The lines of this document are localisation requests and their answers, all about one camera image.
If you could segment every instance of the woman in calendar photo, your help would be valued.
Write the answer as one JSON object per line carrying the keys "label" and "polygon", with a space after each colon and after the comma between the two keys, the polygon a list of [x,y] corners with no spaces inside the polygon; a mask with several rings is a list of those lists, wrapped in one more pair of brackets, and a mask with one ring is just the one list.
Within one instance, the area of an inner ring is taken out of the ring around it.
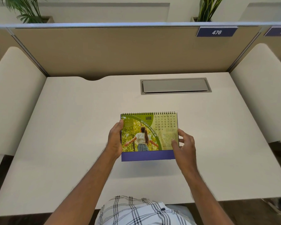
{"label": "woman in calendar photo", "polygon": [[138,143],[138,151],[150,151],[148,147],[150,143],[158,148],[158,144],[151,140],[150,136],[148,135],[148,131],[144,126],[141,127],[140,132],[135,134],[134,138],[124,144],[124,147],[134,143],[134,141]]}

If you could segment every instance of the white checkered shirt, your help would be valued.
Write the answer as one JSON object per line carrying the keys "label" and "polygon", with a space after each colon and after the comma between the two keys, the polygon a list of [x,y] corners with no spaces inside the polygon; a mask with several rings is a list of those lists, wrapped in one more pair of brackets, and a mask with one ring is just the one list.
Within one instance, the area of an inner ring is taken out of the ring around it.
{"label": "white checkered shirt", "polygon": [[96,225],[196,225],[177,210],[165,206],[163,202],[149,199],[116,196],[101,208]]}

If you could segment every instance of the potted plant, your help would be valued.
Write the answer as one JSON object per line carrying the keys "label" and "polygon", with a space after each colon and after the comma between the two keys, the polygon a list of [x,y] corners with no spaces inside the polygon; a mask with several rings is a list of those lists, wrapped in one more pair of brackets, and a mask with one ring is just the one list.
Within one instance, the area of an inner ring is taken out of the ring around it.
{"label": "potted plant", "polygon": [[38,0],[0,0],[0,4],[10,11],[19,11],[17,16],[23,23],[54,23],[52,16],[42,16]]}
{"label": "potted plant", "polygon": [[211,22],[211,17],[222,0],[200,0],[198,17],[192,17],[191,22]]}

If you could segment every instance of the desk surface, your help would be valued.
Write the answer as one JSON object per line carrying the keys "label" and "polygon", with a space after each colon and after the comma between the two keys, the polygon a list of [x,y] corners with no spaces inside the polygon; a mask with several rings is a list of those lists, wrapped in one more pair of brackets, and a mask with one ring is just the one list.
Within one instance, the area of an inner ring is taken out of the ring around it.
{"label": "desk surface", "polygon": [[[206,77],[211,93],[141,95],[140,79]],[[123,112],[176,111],[217,200],[281,197],[281,168],[229,73],[48,78],[0,191],[0,216],[52,212],[105,147]],[[175,160],[121,162],[102,191],[193,202]]]}

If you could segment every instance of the desk calendar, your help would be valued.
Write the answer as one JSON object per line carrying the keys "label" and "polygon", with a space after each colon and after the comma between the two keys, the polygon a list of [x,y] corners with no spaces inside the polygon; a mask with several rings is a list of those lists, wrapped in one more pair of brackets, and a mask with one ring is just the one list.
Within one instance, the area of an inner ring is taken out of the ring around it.
{"label": "desk calendar", "polygon": [[176,112],[123,113],[122,161],[175,159],[171,141],[179,142]]}

